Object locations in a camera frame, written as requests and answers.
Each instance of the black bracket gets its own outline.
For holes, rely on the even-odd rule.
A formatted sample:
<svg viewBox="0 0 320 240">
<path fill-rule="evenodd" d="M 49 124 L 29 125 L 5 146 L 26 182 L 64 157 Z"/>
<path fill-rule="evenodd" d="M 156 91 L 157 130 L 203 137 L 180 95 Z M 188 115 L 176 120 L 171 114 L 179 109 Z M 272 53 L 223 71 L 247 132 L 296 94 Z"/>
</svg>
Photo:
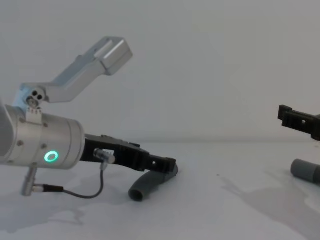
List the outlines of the black bracket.
<svg viewBox="0 0 320 240">
<path fill-rule="evenodd" d="M 85 147 L 80 161 L 101 163 L 102 160 L 94 157 L 95 149 L 114 151 L 115 165 L 124 166 L 136 171 L 168 174 L 175 169 L 176 160 L 168 157 L 151 155 L 140 148 L 139 144 L 126 142 L 110 136 L 85 135 Z"/>
<path fill-rule="evenodd" d="M 310 134 L 312 139 L 320 141 L 320 115 L 306 114 L 280 105 L 278 119 L 282 120 L 283 127 Z"/>
</svg>

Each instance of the silver connector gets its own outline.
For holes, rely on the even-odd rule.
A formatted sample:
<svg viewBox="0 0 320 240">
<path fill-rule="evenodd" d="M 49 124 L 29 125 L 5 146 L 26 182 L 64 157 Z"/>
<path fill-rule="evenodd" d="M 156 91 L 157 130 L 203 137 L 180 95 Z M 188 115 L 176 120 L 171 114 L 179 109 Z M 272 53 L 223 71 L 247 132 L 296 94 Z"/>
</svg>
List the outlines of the silver connector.
<svg viewBox="0 0 320 240">
<path fill-rule="evenodd" d="M 95 149 L 93 152 L 93 156 L 95 156 L 97 159 L 107 162 L 108 164 L 114 164 L 116 162 L 115 156 L 108 152 L 105 152 L 103 149 Z"/>
<path fill-rule="evenodd" d="M 42 184 L 34 184 L 32 187 L 32 192 L 34 192 L 34 193 L 43 193 L 44 190 L 45 189 Z"/>
<path fill-rule="evenodd" d="M 21 195 L 25 197 L 31 196 L 36 181 L 37 168 L 31 166 L 22 186 Z"/>
</svg>

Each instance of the white table surface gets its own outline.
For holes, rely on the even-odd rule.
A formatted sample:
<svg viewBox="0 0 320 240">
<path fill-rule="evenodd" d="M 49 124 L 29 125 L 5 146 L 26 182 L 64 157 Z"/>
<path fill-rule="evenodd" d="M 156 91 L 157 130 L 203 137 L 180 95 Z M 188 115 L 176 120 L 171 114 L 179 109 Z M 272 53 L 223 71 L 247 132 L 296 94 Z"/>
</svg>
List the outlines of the white table surface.
<svg viewBox="0 0 320 240">
<path fill-rule="evenodd" d="M 178 176 L 144 202 L 128 189 L 142 174 L 121 166 L 105 173 L 104 192 L 19 195 L 25 168 L 0 168 L 3 240 L 319 240 L 320 188 L 295 179 L 295 158 L 320 163 L 320 144 L 153 143 L 152 154 L 177 159 Z M 82 194 L 99 188 L 99 165 L 41 170 L 38 183 Z"/>
</svg>

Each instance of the curved gray pipe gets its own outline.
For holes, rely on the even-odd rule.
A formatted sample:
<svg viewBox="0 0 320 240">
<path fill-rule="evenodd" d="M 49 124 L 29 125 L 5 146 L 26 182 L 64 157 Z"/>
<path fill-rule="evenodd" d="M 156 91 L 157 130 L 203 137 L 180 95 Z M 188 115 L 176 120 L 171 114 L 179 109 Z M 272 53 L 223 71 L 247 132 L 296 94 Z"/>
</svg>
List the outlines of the curved gray pipe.
<svg viewBox="0 0 320 240">
<path fill-rule="evenodd" d="M 173 172 L 169 174 L 149 171 L 140 177 L 130 188 L 129 197 L 136 202 L 142 202 L 159 185 L 164 184 L 178 174 L 178 166 L 175 165 Z"/>
</svg>

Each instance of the white background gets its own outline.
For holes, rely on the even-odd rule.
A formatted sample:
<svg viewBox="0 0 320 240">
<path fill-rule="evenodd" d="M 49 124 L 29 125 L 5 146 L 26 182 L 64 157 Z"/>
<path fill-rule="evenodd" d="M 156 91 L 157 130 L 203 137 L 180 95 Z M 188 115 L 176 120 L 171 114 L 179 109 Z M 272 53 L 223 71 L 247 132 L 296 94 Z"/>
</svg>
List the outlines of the white background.
<svg viewBox="0 0 320 240">
<path fill-rule="evenodd" d="M 158 141 L 142 147 L 176 158 L 179 174 L 142 203 L 128 190 L 143 173 L 120 166 L 96 199 L 25 198 L 27 170 L 2 166 L 0 239 L 318 240 L 319 187 L 289 169 L 295 158 L 319 163 L 320 146 L 281 142 L 310 137 L 277 115 L 280 104 L 320 112 L 319 9 L 316 0 L 1 0 L 5 103 L 103 36 L 125 37 L 134 58 L 119 73 L 44 110 L 87 133 Z M 214 142 L 173 144 L 200 140 Z M 40 169 L 37 183 L 90 195 L 98 166 Z"/>
<path fill-rule="evenodd" d="M 48 82 L 105 35 L 134 58 L 74 102 L 46 107 L 87 133 L 141 141 L 307 140 L 281 104 L 318 114 L 315 0 L 2 0 L 0 95 Z"/>
</svg>

